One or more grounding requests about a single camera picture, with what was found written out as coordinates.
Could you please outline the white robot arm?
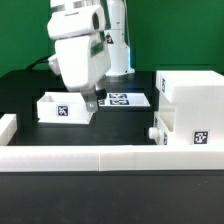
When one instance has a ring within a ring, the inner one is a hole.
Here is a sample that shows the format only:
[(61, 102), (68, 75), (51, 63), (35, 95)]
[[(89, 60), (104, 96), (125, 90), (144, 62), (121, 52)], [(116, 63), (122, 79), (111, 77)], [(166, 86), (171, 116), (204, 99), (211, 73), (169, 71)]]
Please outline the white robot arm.
[(49, 67), (95, 112), (108, 81), (134, 76), (126, 0), (50, 0), (50, 8), (47, 31), (55, 53)]

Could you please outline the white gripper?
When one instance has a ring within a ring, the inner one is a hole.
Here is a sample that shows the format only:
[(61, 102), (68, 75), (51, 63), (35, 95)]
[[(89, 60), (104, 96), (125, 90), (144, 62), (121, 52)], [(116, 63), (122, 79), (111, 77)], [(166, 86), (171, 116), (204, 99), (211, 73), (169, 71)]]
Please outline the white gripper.
[[(53, 12), (47, 24), (55, 41), (61, 76), (70, 92), (91, 89), (110, 69), (110, 55), (104, 36), (106, 20), (101, 5)], [(88, 112), (98, 110), (98, 99), (105, 99), (105, 88), (82, 94)]]

